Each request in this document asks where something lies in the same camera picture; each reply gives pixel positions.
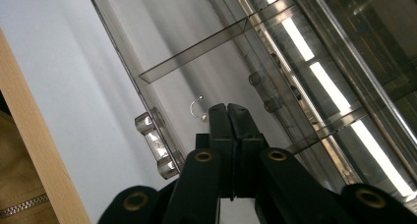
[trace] bolt hole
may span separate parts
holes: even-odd
[[[361,202],[374,208],[383,208],[387,205],[386,201],[380,195],[366,189],[356,191],[356,197]]]
[[[195,158],[199,162],[209,162],[212,160],[212,156],[208,152],[199,152],[196,154]]]
[[[123,206],[128,211],[137,211],[148,204],[149,198],[143,192],[134,192],[123,201]]]
[[[280,151],[276,151],[276,150],[271,151],[268,154],[268,157],[272,160],[275,160],[275,161],[284,161],[286,159],[285,153],[280,152]]]

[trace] metal clip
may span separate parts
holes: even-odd
[[[197,101],[202,101],[204,99],[204,97],[202,95],[199,95],[199,97],[194,100],[191,105],[190,105],[190,113],[195,117],[195,118],[200,118],[202,120],[202,122],[206,122],[209,118],[208,114],[202,114],[201,116],[197,116],[196,114],[193,113],[193,105],[194,103],[196,103]]]

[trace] white surface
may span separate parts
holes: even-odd
[[[259,224],[255,212],[255,200],[253,198],[235,198],[230,201],[222,198],[220,202],[221,224]]]
[[[90,0],[0,0],[0,27],[92,223],[122,190],[167,183],[136,132],[145,109]]]

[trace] wooden board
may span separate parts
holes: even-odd
[[[90,223],[7,40],[0,29],[0,89],[60,223]]]

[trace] brown fabric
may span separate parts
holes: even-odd
[[[13,119],[0,111],[0,210],[45,194]],[[13,216],[6,223],[58,223],[50,202]]]

